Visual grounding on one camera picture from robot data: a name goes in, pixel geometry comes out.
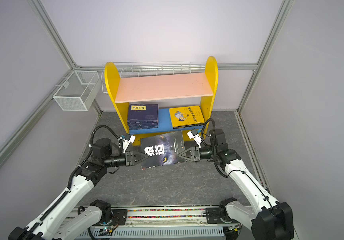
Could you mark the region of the black book orange title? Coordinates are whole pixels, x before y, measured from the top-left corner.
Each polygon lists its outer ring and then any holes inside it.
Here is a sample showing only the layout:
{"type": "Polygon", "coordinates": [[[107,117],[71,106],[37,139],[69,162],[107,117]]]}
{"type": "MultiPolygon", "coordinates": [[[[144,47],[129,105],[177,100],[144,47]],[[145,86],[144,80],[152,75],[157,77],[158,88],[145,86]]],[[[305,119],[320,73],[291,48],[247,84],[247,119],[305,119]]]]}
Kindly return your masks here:
{"type": "Polygon", "coordinates": [[[184,126],[177,126],[173,127],[173,129],[185,129],[185,128],[193,128],[193,127],[202,127],[204,123],[199,123],[199,124],[192,124],[192,125],[184,125],[184,126]]]}

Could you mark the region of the black wolf cover book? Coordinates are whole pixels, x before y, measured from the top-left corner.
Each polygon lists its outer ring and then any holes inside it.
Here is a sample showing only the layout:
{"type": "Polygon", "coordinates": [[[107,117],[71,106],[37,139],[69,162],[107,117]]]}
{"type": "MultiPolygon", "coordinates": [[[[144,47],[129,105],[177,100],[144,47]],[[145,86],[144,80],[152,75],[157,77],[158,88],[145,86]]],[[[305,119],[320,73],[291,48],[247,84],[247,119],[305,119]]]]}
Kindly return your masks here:
{"type": "Polygon", "coordinates": [[[141,140],[141,152],[149,157],[142,168],[169,166],[184,162],[178,155],[186,150],[182,131],[170,132],[141,140]]]}

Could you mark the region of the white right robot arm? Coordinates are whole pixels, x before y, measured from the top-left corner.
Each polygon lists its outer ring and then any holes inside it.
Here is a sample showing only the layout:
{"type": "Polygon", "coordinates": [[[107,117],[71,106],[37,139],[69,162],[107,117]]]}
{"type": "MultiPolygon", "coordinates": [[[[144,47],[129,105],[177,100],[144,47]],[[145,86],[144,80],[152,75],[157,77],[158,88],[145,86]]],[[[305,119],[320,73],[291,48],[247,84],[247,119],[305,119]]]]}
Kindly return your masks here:
{"type": "Polygon", "coordinates": [[[202,130],[187,133],[197,147],[191,151],[200,160],[211,160],[217,172],[224,178],[232,179],[241,189],[250,203],[250,207],[241,204],[235,198],[221,201],[218,207],[220,219],[225,222],[237,221],[248,228],[256,240],[292,240],[295,237],[293,211],[286,202],[279,202],[246,167],[241,156],[228,147],[221,129],[215,127],[214,119],[208,119],[202,130]],[[202,136],[208,123],[212,123],[207,144],[202,136]]]}

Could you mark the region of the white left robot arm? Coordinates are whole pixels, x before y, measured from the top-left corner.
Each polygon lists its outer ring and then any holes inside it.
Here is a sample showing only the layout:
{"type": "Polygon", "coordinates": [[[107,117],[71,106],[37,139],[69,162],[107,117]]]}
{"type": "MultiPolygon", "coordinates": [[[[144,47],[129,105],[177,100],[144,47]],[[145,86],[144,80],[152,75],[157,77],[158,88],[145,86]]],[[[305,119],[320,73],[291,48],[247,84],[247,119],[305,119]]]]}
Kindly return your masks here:
{"type": "Polygon", "coordinates": [[[8,238],[10,240],[73,240],[95,224],[112,223],[115,216],[111,205],[96,200],[86,209],[82,209],[81,213],[70,222],[63,224],[77,203],[108,174],[108,168],[131,167],[147,159],[147,157],[140,158],[139,153],[125,152],[128,146],[134,143],[136,139],[134,135],[119,137],[114,134],[114,137],[120,144],[117,156],[103,154],[99,164],[84,159],[71,173],[63,192],[26,227],[16,227],[8,238]]]}

